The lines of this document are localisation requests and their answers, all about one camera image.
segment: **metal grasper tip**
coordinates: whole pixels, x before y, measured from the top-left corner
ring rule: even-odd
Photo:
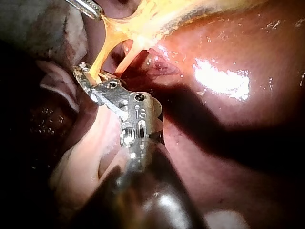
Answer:
[[[91,19],[102,20],[103,8],[93,0],[65,0]]]

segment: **screw hole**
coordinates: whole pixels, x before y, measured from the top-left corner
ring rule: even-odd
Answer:
[[[145,95],[144,94],[137,94],[135,96],[135,100],[136,101],[143,101],[145,99]]]
[[[116,87],[117,87],[118,83],[115,82],[115,81],[113,81],[113,82],[110,82],[108,85],[109,85],[109,88],[110,88],[110,89],[113,89],[113,88],[116,88]]]

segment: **surgical instrument tip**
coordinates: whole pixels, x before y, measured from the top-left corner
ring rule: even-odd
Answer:
[[[70,3],[80,12],[84,13],[91,19],[96,21],[102,20],[102,15],[104,15],[103,8],[93,0],[65,0]]]

